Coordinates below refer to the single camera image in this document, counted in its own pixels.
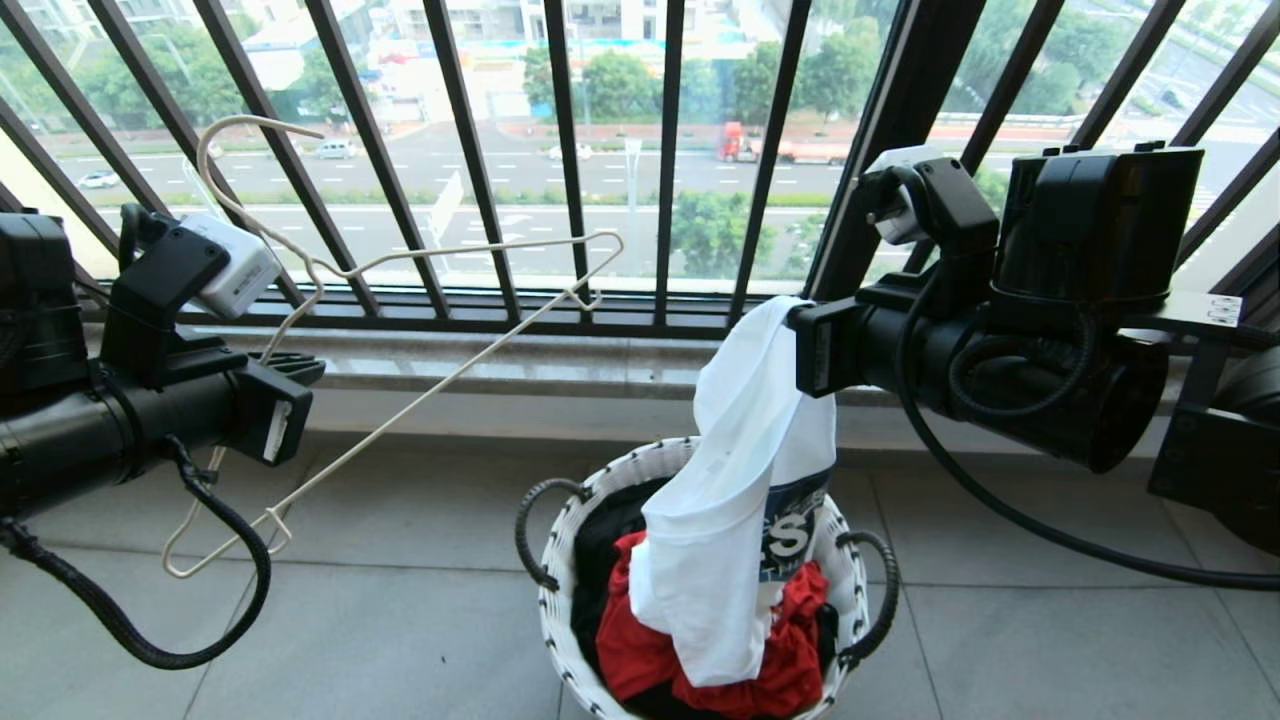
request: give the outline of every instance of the crosswalk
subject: crosswalk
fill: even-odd
[[[1187,227],[1196,223],[1215,200],[1217,200],[1217,192],[1203,186],[1196,186],[1196,192],[1192,195],[1192,211],[1187,215]]]

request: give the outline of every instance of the red clothing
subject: red clothing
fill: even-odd
[[[631,614],[627,596],[631,548],[644,537],[644,532],[632,533],[614,543],[620,557],[609,575],[609,600],[595,635],[600,673],[613,697],[626,702],[671,682],[672,694],[680,701],[731,720],[760,715],[788,717],[822,700],[817,612],[827,601],[827,579],[817,562],[806,562],[783,587],[764,643],[760,675],[728,685],[695,688],[680,669],[671,637],[645,626]]]

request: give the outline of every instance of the gray floor tile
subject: gray floor tile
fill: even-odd
[[[872,471],[908,582],[956,585],[1169,585],[1064,550],[1000,518],[941,471]],[[1070,470],[978,477],[1014,507],[1080,538],[1152,560],[1193,565],[1140,478]]]
[[[209,452],[197,454],[196,460],[205,466]],[[252,521],[264,507],[284,497],[305,469],[305,457],[294,457],[271,469],[228,452],[214,493]],[[163,465],[123,486],[99,489],[37,515],[29,527],[50,543],[160,552],[187,516],[191,501],[178,471],[172,465]],[[274,528],[266,525],[266,530],[274,532]],[[207,511],[201,511],[175,551],[204,555],[230,537],[232,532],[225,525]],[[236,547],[228,557],[248,557],[248,553]]]
[[[870,600],[879,609],[884,592],[872,585]],[[572,693],[563,691],[559,720],[589,720]],[[937,702],[924,667],[924,656],[915,634],[915,623],[905,598],[884,643],[859,665],[836,708],[832,720],[927,720],[938,717]]]
[[[1235,537],[1208,512],[1180,502],[1162,502],[1201,566],[1234,573],[1280,573],[1280,557]]]
[[[520,500],[545,478],[585,479],[579,459],[440,452],[367,452],[289,514],[282,559],[314,562],[517,570],[512,528]],[[567,496],[552,491],[529,521],[534,555]]]
[[[191,720],[556,716],[524,575],[278,564],[271,596]]]
[[[1212,591],[909,588],[948,720],[1276,719]]]
[[[1280,593],[1217,591],[1271,688],[1280,694]]]
[[[174,652],[218,639],[252,575],[246,562],[223,561],[174,580],[152,556],[55,551],[111,593],[143,637]],[[205,671],[138,662],[70,591],[8,555],[0,556],[0,638],[6,719],[180,720]]]
[[[1165,501],[1170,516],[1187,538],[1201,566],[1234,573],[1280,573],[1280,557],[1236,538],[1212,515]],[[1280,593],[1217,591],[1258,664],[1280,689]]]

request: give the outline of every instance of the car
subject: car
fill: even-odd
[[[326,140],[316,147],[316,158],[324,160],[346,160],[356,155],[356,143],[349,138]]]
[[[1184,110],[1187,108],[1187,99],[1183,97],[1181,92],[1178,92],[1172,87],[1160,94],[1160,99],[1169,106]]]
[[[93,170],[76,183],[77,187],[84,190],[115,187],[116,184],[120,184],[120,176],[115,174],[115,170]]]
[[[590,145],[588,145],[585,142],[579,142],[573,147],[576,149],[576,154],[577,154],[577,159],[579,160],[590,160],[591,159],[593,151],[591,151],[591,146]],[[563,160],[564,159],[564,152],[561,151],[561,146],[559,145],[556,145],[550,150],[547,151],[547,156],[550,158],[552,160],[557,160],[558,161],[558,160]]]

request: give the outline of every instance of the white woven basket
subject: white woven basket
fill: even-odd
[[[630,455],[618,457],[599,470],[585,483],[579,486],[570,480],[547,480],[540,483],[525,497],[520,516],[516,521],[516,546],[521,552],[526,569],[535,580],[539,582],[538,606],[543,624],[543,638],[550,651],[552,664],[561,679],[577,698],[577,702],[596,717],[623,719],[640,717],[625,710],[617,700],[609,694],[600,678],[595,674],[582,652],[579,648],[577,638],[570,626],[570,618],[573,605],[573,585],[577,573],[573,568],[573,539],[577,530],[586,520],[588,515],[595,510],[600,502],[611,493],[641,484],[658,478],[675,475],[692,456],[698,447],[699,438],[675,438],[646,445],[632,451]],[[543,561],[539,568],[525,538],[525,520],[534,500],[550,488],[559,488],[575,493],[561,509],[559,516],[552,525],[547,548],[543,551]],[[837,651],[850,648],[858,641],[863,641],[870,629],[867,607],[867,573],[856,550],[837,544],[837,538],[849,533],[845,516],[840,514],[835,501],[828,496],[823,507],[818,510],[818,534],[815,538],[814,560],[822,568],[823,575],[829,582],[827,602],[840,612],[840,630],[836,639]],[[892,553],[887,552],[883,544],[877,544],[877,550],[883,550],[886,568],[890,569],[892,594],[887,597],[886,607],[882,611],[886,618],[883,632],[887,632],[888,621],[892,620],[896,609],[896,577],[897,569],[892,560]],[[836,697],[845,683],[856,661],[841,661],[837,659],[827,667],[823,682],[823,698],[810,710],[795,715],[799,720],[814,720],[824,717],[836,705]]]

